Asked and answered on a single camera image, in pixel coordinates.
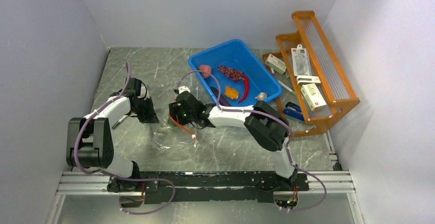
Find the clear zip bag red seal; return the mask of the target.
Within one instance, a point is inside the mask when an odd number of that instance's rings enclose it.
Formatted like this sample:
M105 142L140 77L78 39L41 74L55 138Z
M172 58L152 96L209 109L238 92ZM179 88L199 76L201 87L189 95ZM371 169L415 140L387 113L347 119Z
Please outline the clear zip bag red seal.
M198 144L191 134L174 125L168 118L167 109L156 109L158 124L150 126L150 138L146 149L157 153L172 153L178 151L195 151Z

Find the purple fake eggplant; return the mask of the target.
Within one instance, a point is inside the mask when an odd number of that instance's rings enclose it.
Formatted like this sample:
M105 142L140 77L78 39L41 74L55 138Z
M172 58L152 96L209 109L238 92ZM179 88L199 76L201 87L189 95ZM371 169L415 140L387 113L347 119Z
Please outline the purple fake eggplant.
M228 102L228 100L222 94L219 93L217 88L210 87L210 90L212 91L214 96L219 100L219 104L221 106L231 107L231 104Z

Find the pink fake peach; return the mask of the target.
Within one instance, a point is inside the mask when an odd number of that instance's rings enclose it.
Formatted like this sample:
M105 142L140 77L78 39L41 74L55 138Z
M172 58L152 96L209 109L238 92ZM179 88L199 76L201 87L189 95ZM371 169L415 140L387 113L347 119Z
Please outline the pink fake peach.
M212 68L209 65L200 65L197 69L201 71L201 76L204 79L207 79L212 72Z

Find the orange fake carrot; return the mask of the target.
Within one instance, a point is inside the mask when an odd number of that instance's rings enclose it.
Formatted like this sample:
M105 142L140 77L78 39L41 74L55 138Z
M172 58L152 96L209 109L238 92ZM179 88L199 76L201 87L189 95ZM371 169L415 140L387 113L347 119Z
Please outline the orange fake carrot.
M231 100L237 100L239 98L238 90L230 86L225 87L224 95Z

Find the red fake grapes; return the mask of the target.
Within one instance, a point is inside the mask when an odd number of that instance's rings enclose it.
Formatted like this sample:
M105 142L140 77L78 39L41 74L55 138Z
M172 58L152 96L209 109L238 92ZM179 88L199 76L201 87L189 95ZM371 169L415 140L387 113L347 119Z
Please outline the red fake grapes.
M244 76L244 73L241 70L237 70L233 67L228 67L225 65L217 65L217 70L234 82L242 80L242 77Z

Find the red fake chili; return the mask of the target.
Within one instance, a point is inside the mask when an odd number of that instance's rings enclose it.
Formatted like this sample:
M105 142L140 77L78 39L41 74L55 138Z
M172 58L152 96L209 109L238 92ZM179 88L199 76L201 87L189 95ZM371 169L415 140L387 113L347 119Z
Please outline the red fake chili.
M242 77L242 80L243 80L243 84L244 84L244 92L243 92L242 97L238 100L238 103L241 103L242 101L244 101L247 98L248 93L249 93L249 79L248 79L248 76L244 75Z

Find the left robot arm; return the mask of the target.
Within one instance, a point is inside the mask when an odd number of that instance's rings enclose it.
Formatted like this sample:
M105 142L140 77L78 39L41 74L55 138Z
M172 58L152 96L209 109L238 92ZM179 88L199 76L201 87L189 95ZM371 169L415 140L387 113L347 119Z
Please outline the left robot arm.
M137 118L142 124L159 123L147 87L137 78L129 79L92 113L68 122L67 164L81 165L87 172L109 174L109 192L132 192L146 187L137 163L114 151L112 131L127 117Z

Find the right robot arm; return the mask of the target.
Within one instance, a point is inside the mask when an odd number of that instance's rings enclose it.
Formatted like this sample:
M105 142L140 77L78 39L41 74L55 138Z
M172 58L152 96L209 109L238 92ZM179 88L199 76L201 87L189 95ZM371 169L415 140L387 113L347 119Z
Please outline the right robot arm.
M289 123L266 102L257 101L246 107L203 104L190 92L183 91L169 104L169 117L180 125L196 124L201 129L246 129L260 147L270 152L278 186L290 190L296 184L297 164L288 148L293 132Z

